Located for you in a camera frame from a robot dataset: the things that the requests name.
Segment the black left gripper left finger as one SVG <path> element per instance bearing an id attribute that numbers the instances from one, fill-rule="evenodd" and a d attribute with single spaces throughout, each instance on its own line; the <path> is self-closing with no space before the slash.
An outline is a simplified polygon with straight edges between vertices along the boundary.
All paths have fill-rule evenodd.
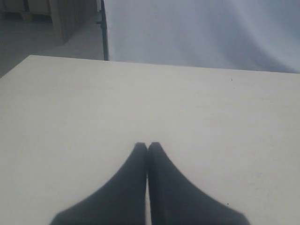
<path id="1" fill-rule="evenodd" d="M 144 225 L 147 182 L 147 147 L 135 144 L 133 151 L 95 193 L 58 213 L 53 225 Z"/>

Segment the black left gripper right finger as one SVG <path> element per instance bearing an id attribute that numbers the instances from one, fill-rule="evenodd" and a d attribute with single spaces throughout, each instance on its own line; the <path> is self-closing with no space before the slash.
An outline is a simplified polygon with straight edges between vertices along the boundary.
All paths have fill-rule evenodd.
<path id="1" fill-rule="evenodd" d="M 154 225 L 248 225 L 248 219 L 205 194 L 172 163 L 163 147 L 148 147 L 148 187 Z"/>

